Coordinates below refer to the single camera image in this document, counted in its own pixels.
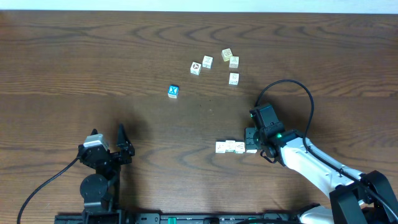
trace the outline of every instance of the white wall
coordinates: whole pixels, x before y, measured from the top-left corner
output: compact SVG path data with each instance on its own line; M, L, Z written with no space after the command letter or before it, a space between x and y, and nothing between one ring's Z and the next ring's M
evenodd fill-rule
M0 9L397 14L398 0L0 0Z

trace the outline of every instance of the white cube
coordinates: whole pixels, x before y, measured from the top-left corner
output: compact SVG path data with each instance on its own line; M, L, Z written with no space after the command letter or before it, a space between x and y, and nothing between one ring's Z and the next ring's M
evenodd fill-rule
M256 153L257 149L248 149L246 150L247 153Z
M235 153L244 153L244 142L235 142Z
M237 68L238 65L239 65L239 57L237 57L237 56L232 56L232 57L229 59L229 67L230 67L230 68Z
M230 73L229 74L229 84L237 85L239 81L239 74L238 73Z
M196 63L196 62L192 62L191 73L195 74L195 75L199 75L200 70L201 70L201 64Z
M211 68L211 64L213 63L213 58L209 56L205 56L203 58L203 68Z
M225 141L226 144L226 152L234 152L235 151L235 141L234 140L227 140Z
M225 153L226 144L225 142L216 142L216 153Z
M232 57L232 51L231 49L222 50L221 55L223 56L224 62L227 62Z

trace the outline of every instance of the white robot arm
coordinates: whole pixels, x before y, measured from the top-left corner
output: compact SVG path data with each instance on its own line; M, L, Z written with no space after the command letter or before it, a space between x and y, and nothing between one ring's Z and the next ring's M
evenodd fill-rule
M279 162L296 170L330 199L331 210L322 206L309 209L300 215L302 223L394 223L398 220L395 214L398 201L380 172L364 174L347 167L314 146L299 131L285 131L270 104L257 106L250 114L256 127L245 130L246 149L259 149L269 162ZM373 203L373 210L361 209L362 203Z

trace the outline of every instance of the row of blocks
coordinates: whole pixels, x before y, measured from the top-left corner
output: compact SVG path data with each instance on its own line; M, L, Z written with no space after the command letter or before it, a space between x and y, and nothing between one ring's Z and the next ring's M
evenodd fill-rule
M226 140L225 142L216 142L216 153L235 152L237 154L256 153L257 150L245 150L244 142L237 142L234 140Z

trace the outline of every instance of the wooden table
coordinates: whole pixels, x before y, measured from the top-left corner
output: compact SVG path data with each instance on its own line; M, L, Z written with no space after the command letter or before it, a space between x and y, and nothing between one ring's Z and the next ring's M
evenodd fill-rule
M249 110L271 82L314 95L310 139L347 166L389 179L398 194L398 16L7 11L0 18L0 222L63 169L93 128L115 149L123 123L136 148L121 203L170 212L263 212L329 206L307 179L257 153L215 154L243 139ZM240 56L228 85L221 50ZM190 74L193 61L213 68ZM178 99L167 96L180 87ZM308 96L294 84L270 101L303 130ZM75 164L28 204L23 223L83 210Z

